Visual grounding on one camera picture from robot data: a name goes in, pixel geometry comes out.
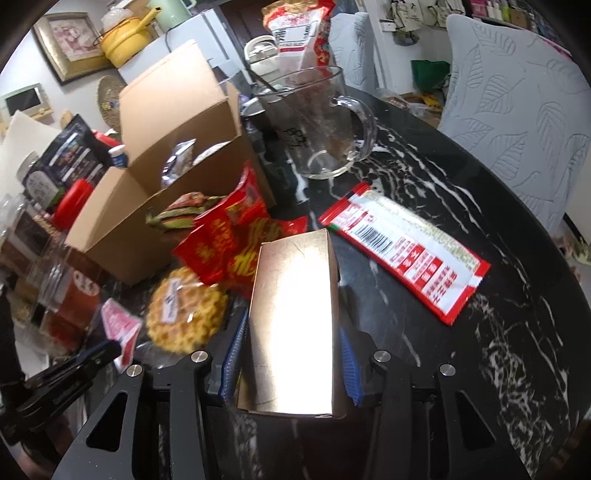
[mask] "cardboard box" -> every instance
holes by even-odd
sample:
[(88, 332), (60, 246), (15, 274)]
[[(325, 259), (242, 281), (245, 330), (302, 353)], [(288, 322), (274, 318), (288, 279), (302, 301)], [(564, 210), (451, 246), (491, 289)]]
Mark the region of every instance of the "cardboard box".
[[(223, 94), (194, 41), (176, 49), (121, 92), (123, 142), (129, 168), (112, 167), (99, 182), (66, 243), (116, 278), (133, 285), (170, 262), (175, 242), (145, 224), (181, 195), (226, 195), (244, 162), (255, 168), (261, 193), (274, 205), (249, 139), (242, 135), (238, 93)], [(172, 148), (196, 138), (198, 151), (229, 141), (166, 189), (160, 189)]]
[(239, 408), (289, 416), (345, 413), (338, 281), (325, 229), (261, 246)]

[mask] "floor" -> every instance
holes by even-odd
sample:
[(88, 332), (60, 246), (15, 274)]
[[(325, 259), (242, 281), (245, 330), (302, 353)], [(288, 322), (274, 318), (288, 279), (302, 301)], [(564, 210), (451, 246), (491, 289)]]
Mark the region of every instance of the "floor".
[[(560, 224), (557, 236), (565, 236), (568, 240), (574, 241), (574, 236), (564, 221), (562, 221)], [(585, 293), (587, 301), (591, 305), (591, 265), (579, 263), (574, 258), (569, 258), (567, 262), (569, 265), (575, 266), (577, 268), (577, 272), (581, 275), (581, 288)]]

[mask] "white wall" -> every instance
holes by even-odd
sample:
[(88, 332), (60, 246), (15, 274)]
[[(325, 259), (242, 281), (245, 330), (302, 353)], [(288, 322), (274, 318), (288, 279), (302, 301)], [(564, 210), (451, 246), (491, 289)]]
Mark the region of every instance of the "white wall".
[(363, 3), (381, 56), (381, 65), (377, 68), (378, 77), (383, 76), (389, 90), (395, 93), (415, 91), (411, 60), (445, 60), (452, 63), (452, 44), (447, 30), (424, 27), (417, 31), (420, 40), (415, 45), (403, 47), (394, 41), (394, 33), (381, 31), (379, 25), (380, 18), (392, 18), (391, 0), (363, 0)]
[[(96, 29), (100, 30), (100, 19), (106, 13), (108, 3), (109, 0), (60, 0), (49, 13), (87, 12)], [(103, 70), (60, 86), (33, 33), (29, 32), (0, 73), (0, 95), (41, 83), (53, 109), (53, 115), (43, 119), (44, 123), (60, 128), (61, 114), (70, 110), (74, 114), (79, 113), (91, 128), (105, 132), (109, 127), (100, 115), (96, 89), (99, 79), (107, 74), (117, 75), (117, 71)]]

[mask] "yellow pot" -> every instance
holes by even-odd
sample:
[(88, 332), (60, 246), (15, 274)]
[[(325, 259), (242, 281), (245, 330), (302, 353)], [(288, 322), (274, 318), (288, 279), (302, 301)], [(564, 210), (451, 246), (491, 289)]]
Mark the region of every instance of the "yellow pot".
[(100, 41), (100, 47), (115, 67), (122, 67), (137, 52), (152, 42), (152, 36), (146, 30), (148, 25), (160, 13), (161, 8), (153, 8), (143, 19), (128, 18), (111, 28)]

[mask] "chair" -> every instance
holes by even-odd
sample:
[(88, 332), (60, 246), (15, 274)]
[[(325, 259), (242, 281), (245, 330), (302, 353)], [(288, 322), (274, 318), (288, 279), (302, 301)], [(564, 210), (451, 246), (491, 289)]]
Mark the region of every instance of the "chair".
[(348, 86), (375, 91), (374, 32), (365, 12), (337, 14), (330, 19), (330, 49)]
[(462, 15), (447, 19), (453, 67), (439, 130), (489, 167), (549, 233), (591, 137), (591, 89), (542, 37)]

